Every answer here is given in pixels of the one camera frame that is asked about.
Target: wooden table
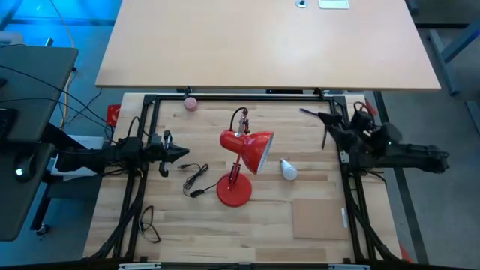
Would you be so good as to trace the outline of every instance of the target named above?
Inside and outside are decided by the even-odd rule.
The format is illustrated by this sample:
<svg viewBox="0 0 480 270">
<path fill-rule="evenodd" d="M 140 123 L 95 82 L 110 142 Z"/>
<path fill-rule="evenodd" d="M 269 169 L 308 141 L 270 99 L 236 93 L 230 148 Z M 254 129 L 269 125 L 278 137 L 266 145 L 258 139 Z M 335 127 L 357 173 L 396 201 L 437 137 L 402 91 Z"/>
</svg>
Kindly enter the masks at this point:
<svg viewBox="0 0 480 270">
<path fill-rule="evenodd" d="M 430 91 L 404 0 L 124 0 L 98 87 Z"/>
<path fill-rule="evenodd" d="M 125 94 L 116 140 L 126 135 L 131 119 L 140 115 L 143 96 Z M 349 94 L 346 100 L 352 113 L 353 102 L 365 99 L 360 94 Z M 228 128 L 233 110 L 240 106 L 249 109 L 252 132 L 275 132 L 262 172 L 252 175 L 242 170 L 252 181 L 251 200 L 240 208 L 228 208 L 218 200 L 215 189 L 196 199 L 184 196 L 182 185 L 196 170 L 181 171 L 178 165 L 210 166 L 192 191 L 214 184 L 230 171 L 236 155 L 221 148 L 218 140 L 221 131 Z M 320 102 L 217 100 L 201 101 L 196 112 L 188 112 L 180 100 L 162 100 L 156 132 L 170 130 L 173 142 L 190 149 L 190 154 L 169 166 L 168 178 L 160 176 L 158 163 L 150 166 L 143 208 L 154 206 L 154 226 L 162 242 L 152 244 L 139 235 L 135 256 L 148 256 L 150 261 L 198 263 L 341 263 L 345 257 L 353 258 L 350 239 L 293 238 L 293 199 L 344 201 L 335 141 L 328 136 L 322 151 L 324 125 L 300 113 L 299 107 L 330 110 L 327 103 Z M 297 180 L 283 179 L 280 158 L 288 158 L 296 166 Z M 103 178 L 84 250 L 86 256 L 107 240 L 118 223 L 126 182 L 126 175 Z M 400 256 L 385 185 L 371 177 L 364 177 L 363 183 L 372 227 L 391 252 Z M 358 231 L 363 253 L 367 254 L 362 229 Z M 124 252 L 130 228 L 125 232 Z"/>
</svg>

